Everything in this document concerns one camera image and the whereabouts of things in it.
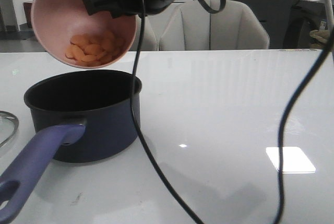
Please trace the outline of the beige cushion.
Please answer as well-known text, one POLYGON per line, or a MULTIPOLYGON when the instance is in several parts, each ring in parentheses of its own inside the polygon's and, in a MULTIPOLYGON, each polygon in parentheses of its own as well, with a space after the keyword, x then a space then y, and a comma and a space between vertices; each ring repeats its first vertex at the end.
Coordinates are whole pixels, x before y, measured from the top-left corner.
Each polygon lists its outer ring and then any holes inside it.
POLYGON ((311 38, 310 48, 322 50, 327 44, 327 41, 330 36, 330 31, 329 30, 312 30, 309 33, 309 36, 311 38))

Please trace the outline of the red bin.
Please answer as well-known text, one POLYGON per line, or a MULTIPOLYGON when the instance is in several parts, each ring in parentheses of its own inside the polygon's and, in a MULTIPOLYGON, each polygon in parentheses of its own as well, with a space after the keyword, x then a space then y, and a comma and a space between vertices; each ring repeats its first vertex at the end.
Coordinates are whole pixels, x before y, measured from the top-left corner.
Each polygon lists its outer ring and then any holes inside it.
POLYGON ((32 22, 31 22, 31 8, 32 8, 32 2, 24 2, 23 3, 23 9, 25 12, 25 17, 27 21, 27 26, 29 28, 32 28, 32 22))

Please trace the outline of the glass pot lid purple knob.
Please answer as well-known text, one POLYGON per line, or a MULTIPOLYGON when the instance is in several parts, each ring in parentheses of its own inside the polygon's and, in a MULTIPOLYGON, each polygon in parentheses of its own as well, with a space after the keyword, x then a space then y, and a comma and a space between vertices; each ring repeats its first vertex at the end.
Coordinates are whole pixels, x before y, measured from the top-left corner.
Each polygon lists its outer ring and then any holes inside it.
POLYGON ((1 148, 16 134, 19 127, 18 118, 7 111, 1 111, 1 148))

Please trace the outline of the left grey upholstered chair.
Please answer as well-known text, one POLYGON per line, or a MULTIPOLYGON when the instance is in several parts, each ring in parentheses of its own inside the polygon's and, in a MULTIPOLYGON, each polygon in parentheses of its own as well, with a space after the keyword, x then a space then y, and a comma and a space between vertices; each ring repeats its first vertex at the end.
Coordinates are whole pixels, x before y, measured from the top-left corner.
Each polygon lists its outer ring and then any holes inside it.
MULTIPOLYGON (((136 16, 136 35, 135 35, 133 44, 130 48, 131 51, 137 50, 139 36, 140 36, 140 29, 141 29, 141 18, 139 16, 136 16)), ((142 41, 141 50, 142 51, 157 51, 158 50, 157 37, 147 17, 145 18, 144 38, 142 41)))

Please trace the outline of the orange ham slices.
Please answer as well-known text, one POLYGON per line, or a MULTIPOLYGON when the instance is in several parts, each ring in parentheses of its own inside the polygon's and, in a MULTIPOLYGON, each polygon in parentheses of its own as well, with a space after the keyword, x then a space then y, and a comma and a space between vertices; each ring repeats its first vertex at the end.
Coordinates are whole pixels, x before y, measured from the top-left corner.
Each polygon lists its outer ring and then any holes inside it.
POLYGON ((73 61, 75 65, 97 67, 108 64, 119 57, 124 44, 125 39, 108 30, 102 35, 76 34, 70 38, 65 57, 73 61))

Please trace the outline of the grey upholstered chair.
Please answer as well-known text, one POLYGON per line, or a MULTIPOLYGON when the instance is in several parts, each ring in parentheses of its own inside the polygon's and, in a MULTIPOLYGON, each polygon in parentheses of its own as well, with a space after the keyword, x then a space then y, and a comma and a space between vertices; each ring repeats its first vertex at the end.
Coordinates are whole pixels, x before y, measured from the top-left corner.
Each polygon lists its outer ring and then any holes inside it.
MULTIPOLYGON (((136 35, 135 35, 133 44, 130 48, 131 51, 137 50, 139 36, 140 36, 140 29, 141 29, 141 18, 139 16, 136 16, 136 35)), ((142 51, 157 51, 158 50, 157 37, 147 17, 145 18, 144 38, 142 41, 141 50, 142 51)))
POLYGON ((222 11, 210 14, 197 0, 178 5, 160 37, 161 51, 262 50, 270 38, 244 3, 227 0, 222 11))

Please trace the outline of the right grey upholstered chair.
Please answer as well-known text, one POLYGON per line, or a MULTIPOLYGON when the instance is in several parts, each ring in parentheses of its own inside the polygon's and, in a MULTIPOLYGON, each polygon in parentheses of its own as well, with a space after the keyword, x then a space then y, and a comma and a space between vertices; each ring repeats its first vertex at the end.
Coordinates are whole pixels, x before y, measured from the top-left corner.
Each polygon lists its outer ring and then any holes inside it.
POLYGON ((160 37, 161 51, 262 50, 270 38, 244 3, 227 0, 222 11, 210 14, 197 0, 178 5, 160 37))

